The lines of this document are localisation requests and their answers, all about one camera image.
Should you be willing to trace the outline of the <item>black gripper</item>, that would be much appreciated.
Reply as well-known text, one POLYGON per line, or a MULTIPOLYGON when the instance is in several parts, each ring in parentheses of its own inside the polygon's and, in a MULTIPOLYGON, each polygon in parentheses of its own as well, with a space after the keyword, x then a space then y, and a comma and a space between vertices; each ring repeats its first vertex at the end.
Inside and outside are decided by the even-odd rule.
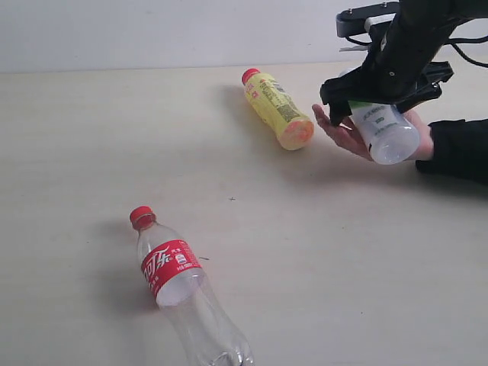
POLYGON ((441 96, 441 83, 454 75, 448 61, 434 61, 437 47, 402 45, 370 49, 364 62, 351 72, 326 80, 320 87, 329 119, 338 127, 352 115, 348 101, 394 105, 408 111, 441 96))

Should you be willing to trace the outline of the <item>bare open human hand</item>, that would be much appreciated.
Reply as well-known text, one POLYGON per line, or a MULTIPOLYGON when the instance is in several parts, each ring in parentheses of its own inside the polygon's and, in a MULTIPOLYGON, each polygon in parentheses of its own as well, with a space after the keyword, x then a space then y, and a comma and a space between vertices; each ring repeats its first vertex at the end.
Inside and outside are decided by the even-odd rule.
MULTIPOLYGON (((361 134, 349 117, 344 119, 338 127, 331 125, 329 116, 319 104, 313 104, 312 110, 317 124, 325 131, 334 143, 357 156, 368 161, 373 161, 368 148, 364 144, 361 134)), ((408 160, 429 161, 434 155, 434 141, 431 137, 431 127, 424 124, 420 116, 414 110, 407 111, 403 115, 419 132, 420 144, 418 149, 408 160)))

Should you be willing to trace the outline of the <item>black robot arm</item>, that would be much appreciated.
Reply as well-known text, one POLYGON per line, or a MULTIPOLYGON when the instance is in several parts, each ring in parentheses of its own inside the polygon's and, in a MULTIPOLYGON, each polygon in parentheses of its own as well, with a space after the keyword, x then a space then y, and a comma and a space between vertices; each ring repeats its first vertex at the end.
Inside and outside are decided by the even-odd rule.
POLYGON ((439 83, 453 70, 434 60, 454 30, 487 16, 485 1, 398 1, 351 8, 335 17, 341 38, 368 34, 367 56, 361 66, 320 89, 332 125, 352 115, 350 102, 393 105, 400 113, 441 96, 439 83))

